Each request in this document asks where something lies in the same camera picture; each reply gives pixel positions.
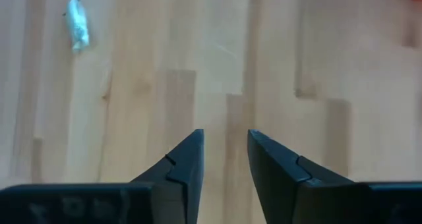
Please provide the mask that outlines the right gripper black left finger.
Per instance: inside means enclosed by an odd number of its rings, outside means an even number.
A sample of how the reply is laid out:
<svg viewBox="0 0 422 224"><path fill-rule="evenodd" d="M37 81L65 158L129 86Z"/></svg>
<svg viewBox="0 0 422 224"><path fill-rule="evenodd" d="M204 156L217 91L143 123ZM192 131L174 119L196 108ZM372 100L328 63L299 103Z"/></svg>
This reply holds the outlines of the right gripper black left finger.
<svg viewBox="0 0 422 224"><path fill-rule="evenodd" d="M196 129L132 181L149 185L148 215L135 224L197 224L204 179L204 131Z"/></svg>

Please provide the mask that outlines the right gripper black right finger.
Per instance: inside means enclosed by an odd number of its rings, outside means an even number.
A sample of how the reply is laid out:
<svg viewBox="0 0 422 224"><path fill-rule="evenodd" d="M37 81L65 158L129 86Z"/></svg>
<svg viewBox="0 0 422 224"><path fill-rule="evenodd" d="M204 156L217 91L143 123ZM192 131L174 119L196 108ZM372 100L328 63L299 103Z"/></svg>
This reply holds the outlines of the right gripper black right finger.
<svg viewBox="0 0 422 224"><path fill-rule="evenodd" d="M259 130L249 130L249 167L267 224L293 224L299 186L353 181L295 153Z"/></svg>

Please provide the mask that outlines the crumpled green-white sweetener packet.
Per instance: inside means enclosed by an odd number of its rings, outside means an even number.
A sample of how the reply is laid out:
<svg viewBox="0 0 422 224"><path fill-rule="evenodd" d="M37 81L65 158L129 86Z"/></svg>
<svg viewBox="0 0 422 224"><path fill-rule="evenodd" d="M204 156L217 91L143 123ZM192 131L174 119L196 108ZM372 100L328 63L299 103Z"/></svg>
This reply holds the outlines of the crumpled green-white sweetener packet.
<svg viewBox="0 0 422 224"><path fill-rule="evenodd" d="M73 53L78 53L90 45L88 18L82 2L69 0L63 16L66 19L71 39L71 49Z"/></svg>

